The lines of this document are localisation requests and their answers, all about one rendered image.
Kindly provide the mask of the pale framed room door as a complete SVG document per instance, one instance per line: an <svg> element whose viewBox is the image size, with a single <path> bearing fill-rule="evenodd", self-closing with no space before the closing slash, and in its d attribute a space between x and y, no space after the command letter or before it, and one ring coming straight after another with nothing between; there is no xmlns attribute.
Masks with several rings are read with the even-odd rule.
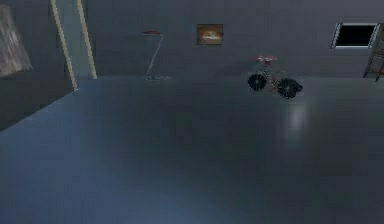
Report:
<svg viewBox="0 0 384 224"><path fill-rule="evenodd" d="M97 79L84 0L49 0L75 92L90 79Z"/></svg>

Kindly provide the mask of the white framed dark window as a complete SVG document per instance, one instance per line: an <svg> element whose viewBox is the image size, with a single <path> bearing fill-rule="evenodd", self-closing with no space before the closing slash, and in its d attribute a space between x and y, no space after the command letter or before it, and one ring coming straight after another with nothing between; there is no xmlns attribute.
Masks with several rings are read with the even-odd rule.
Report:
<svg viewBox="0 0 384 224"><path fill-rule="evenodd" d="M379 29L379 23L337 23L330 48L369 49L372 47Z"/></svg>

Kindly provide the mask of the red bicycle with black wheels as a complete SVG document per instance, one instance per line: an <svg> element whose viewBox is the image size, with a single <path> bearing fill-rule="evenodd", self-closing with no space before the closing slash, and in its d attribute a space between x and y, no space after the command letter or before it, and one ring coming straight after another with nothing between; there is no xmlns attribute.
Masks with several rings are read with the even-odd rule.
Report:
<svg viewBox="0 0 384 224"><path fill-rule="evenodd" d="M247 78L247 85L253 91L268 89L284 99L295 98L303 86L295 79L283 77L284 71L276 69L273 62L278 58L272 55L255 57L256 65Z"/></svg>

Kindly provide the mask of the orange framed wall picture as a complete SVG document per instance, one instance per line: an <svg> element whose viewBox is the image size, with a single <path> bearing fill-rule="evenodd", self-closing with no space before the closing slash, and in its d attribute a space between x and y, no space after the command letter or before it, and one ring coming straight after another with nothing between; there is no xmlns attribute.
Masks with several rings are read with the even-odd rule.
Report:
<svg viewBox="0 0 384 224"><path fill-rule="evenodd" d="M198 45L221 45L223 43L222 24L198 24L197 44Z"/></svg>

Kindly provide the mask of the brown wooden ladder shelf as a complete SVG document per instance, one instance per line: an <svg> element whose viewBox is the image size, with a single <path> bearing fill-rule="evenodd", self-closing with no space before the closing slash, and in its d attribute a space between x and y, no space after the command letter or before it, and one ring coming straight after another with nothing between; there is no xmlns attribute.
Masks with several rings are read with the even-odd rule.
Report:
<svg viewBox="0 0 384 224"><path fill-rule="evenodd" d="M384 23L379 23L375 29L370 49L371 54L363 77L375 78L378 82L384 77Z"/></svg>

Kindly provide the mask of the grey framed wall picture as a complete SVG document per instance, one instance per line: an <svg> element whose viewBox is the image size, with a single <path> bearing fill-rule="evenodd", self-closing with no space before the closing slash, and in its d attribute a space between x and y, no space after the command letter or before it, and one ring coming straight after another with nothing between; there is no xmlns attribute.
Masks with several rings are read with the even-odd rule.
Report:
<svg viewBox="0 0 384 224"><path fill-rule="evenodd" d="M0 5L0 78L32 69L11 7Z"/></svg>

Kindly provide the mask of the red shade floor lamp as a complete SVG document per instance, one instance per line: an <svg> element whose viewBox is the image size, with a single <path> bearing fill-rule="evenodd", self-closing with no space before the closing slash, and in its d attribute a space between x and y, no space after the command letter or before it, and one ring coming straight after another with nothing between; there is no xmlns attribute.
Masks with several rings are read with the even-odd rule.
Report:
<svg viewBox="0 0 384 224"><path fill-rule="evenodd" d="M157 43L157 47L150 59L150 61L148 62L148 66L147 66L147 69L146 69L146 73L145 73L145 77L148 78L148 79L156 79L156 77L154 78L152 75L151 75L151 71L152 71L152 68L154 66L154 63L155 63L155 60L156 60L156 57L160 51L160 48L162 46L162 43L165 39L165 34L160 32L160 31L157 31L157 30L147 30L147 31L144 31L142 33L143 36L158 36L159 37L159 40L158 40L158 43Z"/></svg>

